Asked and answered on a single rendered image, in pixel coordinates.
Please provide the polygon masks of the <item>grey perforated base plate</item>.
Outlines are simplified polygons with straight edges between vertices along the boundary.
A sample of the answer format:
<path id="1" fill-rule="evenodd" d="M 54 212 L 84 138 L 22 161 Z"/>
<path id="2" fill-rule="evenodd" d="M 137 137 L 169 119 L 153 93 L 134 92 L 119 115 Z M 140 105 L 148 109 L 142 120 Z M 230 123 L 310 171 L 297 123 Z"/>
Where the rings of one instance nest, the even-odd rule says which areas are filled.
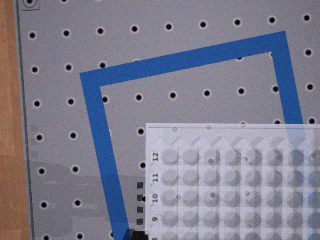
<path id="1" fill-rule="evenodd" d="M 29 240 L 114 240 L 80 74 L 285 31 L 320 124 L 320 0 L 13 0 Z M 130 235 L 146 123 L 285 124 L 271 52 L 100 86 Z"/>

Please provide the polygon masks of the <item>blue tape corner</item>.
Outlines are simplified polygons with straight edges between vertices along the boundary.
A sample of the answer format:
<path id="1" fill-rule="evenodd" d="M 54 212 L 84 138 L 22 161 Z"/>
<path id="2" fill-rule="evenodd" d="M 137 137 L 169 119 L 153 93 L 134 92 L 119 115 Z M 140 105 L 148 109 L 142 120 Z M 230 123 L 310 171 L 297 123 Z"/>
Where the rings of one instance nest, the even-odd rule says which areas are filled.
<path id="1" fill-rule="evenodd" d="M 131 240 L 100 86 L 271 52 L 285 124 L 303 124 L 286 32 L 276 32 L 82 72 L 82 83 L 114 240 Z"/>

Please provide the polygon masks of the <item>white well plate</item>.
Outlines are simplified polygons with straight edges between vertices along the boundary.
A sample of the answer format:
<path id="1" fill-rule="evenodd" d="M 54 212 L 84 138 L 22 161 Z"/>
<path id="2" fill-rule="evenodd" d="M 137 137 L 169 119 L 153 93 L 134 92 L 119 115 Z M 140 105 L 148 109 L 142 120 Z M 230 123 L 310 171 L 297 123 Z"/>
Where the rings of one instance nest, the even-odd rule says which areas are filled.
<path id="1" fill-rule="evenodd" d="M 146 123 L 148 240 L 320 240 L 320 124 Z"/>

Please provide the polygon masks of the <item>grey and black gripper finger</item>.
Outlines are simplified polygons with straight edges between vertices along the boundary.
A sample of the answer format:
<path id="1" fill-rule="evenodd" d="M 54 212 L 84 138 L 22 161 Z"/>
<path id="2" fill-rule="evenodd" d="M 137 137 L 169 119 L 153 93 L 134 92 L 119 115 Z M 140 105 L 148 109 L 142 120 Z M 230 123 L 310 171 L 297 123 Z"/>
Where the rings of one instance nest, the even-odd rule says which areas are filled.
<path id="1" fill-rule="evenodd" d="M 133 231 L 131 240 L 148 240 L 148 234 L 145 231 Z"/>

